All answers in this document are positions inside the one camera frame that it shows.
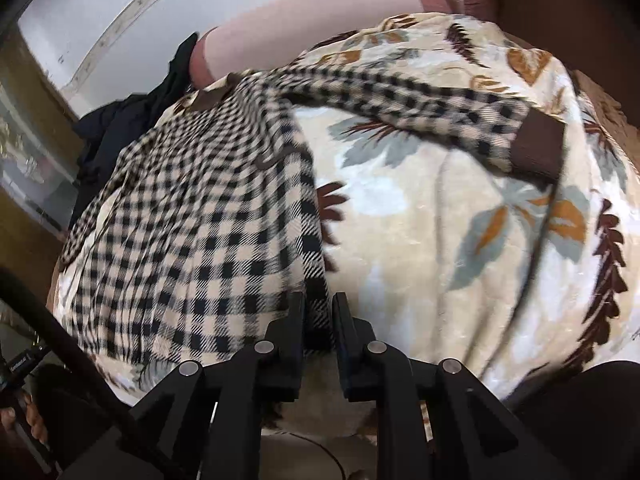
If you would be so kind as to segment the person's left hand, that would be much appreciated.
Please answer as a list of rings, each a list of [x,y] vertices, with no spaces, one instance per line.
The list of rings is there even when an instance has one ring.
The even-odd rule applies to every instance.
[[[48,440],[47,428],[38,412],[37,405],[35,404],[34,400],[32,400],[32,396],[27,391],[21,390],[19,393],[17,393],[17,399],[18,407],[22,410],[22,413],[25,416],[27,425],[29,426],[30,434],[41,444],[46,444]],[[12,431],[15,429],[15,408],[2,408],[1,423],[2,427],[6,431]]]

